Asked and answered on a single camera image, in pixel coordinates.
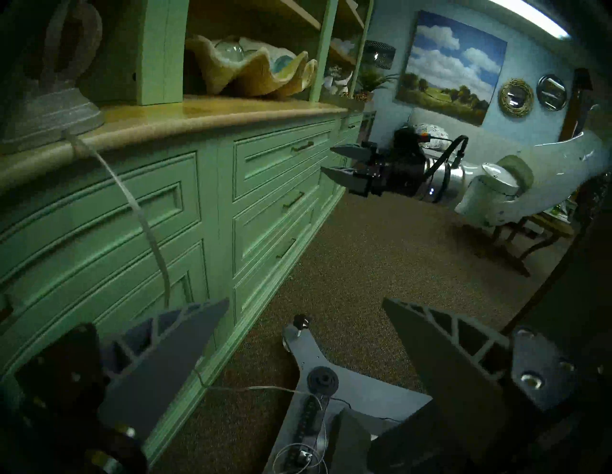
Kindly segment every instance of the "knob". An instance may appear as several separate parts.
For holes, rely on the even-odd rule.
[[[302,329],[308,329],[312,318],[307,314],[296,314],[293,318],[293,325],[297,328],[297,337],[300,337]]]

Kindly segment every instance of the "baseboard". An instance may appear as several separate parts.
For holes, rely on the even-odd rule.
[[[334,198],[335,200],[332,201],[332,204],[328,206],[327,210],[325,210],[319,219],[314,223],[312,230],[305,238],[305,243],[302,245],[301,249],[297,251],[294,257],[280,269],[275,281],[271,282],[270,285],[266,285],[267,291],[261,296],[260,300],[257,301],[255,305],[256,309],[251,313],[251,315],[243,317],[237,323],[232,331],[232,334],[223,347],[218,349],[215,355],[213,355],[212,358],[205,363],[205,366],[200,371],[200,377],[202,378],[204,385],[212,384],[221,373],[228,360],[231,358],[242,340],[246,337],[247,333],[259,318],[259,315],[266,308],[272,297],[278,291],[278,288],[285,281],[287,275],[289,275],[289,272],[302,256],[304,250],[306,250],[329,214],[331,214],[331,212],[334,210],[343,194],[344,189],[338,193],[338,196]],[[178,430],[180,430],[185,421],[187,421],[187,418],[196,409],[205,392],[206,390],[201,386],[200,380],[195,375],[189,378],[185,384],[185,387],[181,391],[181,395],[179,395],[179,399],[173,402],[173,408],[166,413],[162,420],[157,424],[155,430],[153,433],[151,433],[144,444],[144,453],[149,460],[150,466],[153,466],[159,459]]]

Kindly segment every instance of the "brown carpet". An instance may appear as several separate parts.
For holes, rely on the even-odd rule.
[[[502,236],[509,233],[505,229]],[[335,364],[421,390],[381,310],[384,296],[478,317],[501,329],[554,269],[568,241],[536,251],[530,278],[482,253],[486,237],[441,207],[385,194],[346,194],[233,355],[217,384],[293,388],[298,370],[281,345],[296,313]],[[518,235],[523,250],[534,241]],[[162,473],[259,474],[290,394],[209,391],[153,468]]]

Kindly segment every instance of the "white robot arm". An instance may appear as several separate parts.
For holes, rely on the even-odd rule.
[[[400,140],[398,132],[403,134]],[[400,129],[389,157],[378,155],[375,144],[335,147],[332,151],[361,161],[366,167],[323,171],[354,193],[404,194],[449,207],[471,224],[487,227],[549,209],[610,166],[609,148],[591,130],[568,141],[528,147],[481,165],[462,160],[468,142],[465,136],[457,138],[437,160],[420,151],[418,142],[428,139],[409,128]],[[449,163],[459,144],[462,148]]]

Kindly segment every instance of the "lamp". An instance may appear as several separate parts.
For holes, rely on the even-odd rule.
[[[533,8],[523,0],[490,0],[491,2],[520,15],[542,28],[546,33],[560,40],[569,39],[569,34],[540,10]]]

